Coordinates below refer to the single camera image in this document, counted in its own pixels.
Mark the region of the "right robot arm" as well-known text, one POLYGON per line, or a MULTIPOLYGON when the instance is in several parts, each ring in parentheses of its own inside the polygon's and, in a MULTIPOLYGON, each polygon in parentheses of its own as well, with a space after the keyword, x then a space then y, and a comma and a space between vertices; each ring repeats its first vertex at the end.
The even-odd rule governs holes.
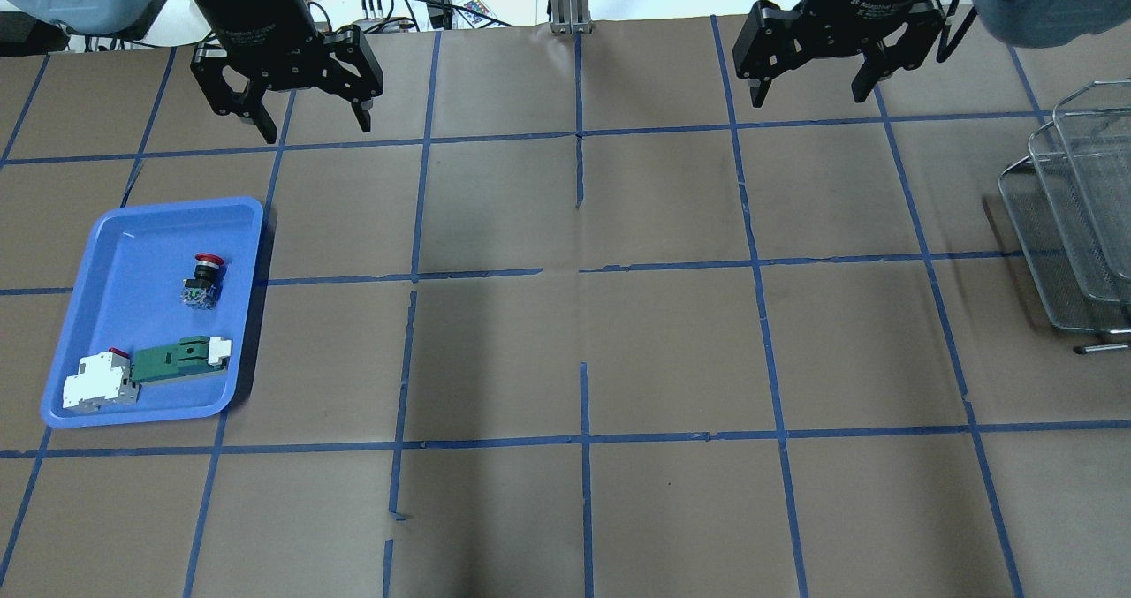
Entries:
POLYGON ((1061 47, 1128 19, 1128 0, 800 0, 792 9, 758 1, 732 46, 732 62, 761 107, 778 76, 817 59, 861 57, 851 84, 865 102, 877 83, 943 63, 975 21, 1015 47, 1061 47))

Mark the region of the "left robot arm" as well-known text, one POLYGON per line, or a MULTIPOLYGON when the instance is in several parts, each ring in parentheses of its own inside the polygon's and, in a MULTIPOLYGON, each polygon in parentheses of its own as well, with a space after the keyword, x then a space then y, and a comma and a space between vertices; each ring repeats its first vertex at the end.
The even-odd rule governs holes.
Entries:
MULTIPOLYGON (((77 34, 113 37, 158 0, 7 0, 38 21, 77 34)), ((277 125, 268 92, 319 88, 348 102, 360 130, 372 130, 372 104, 383 94, 383 68, 362 27, 320 31, 307 0, 191 0, 209 31, 195 45, 190 70, 219 116, 257 127, 266 142, 277 125)))

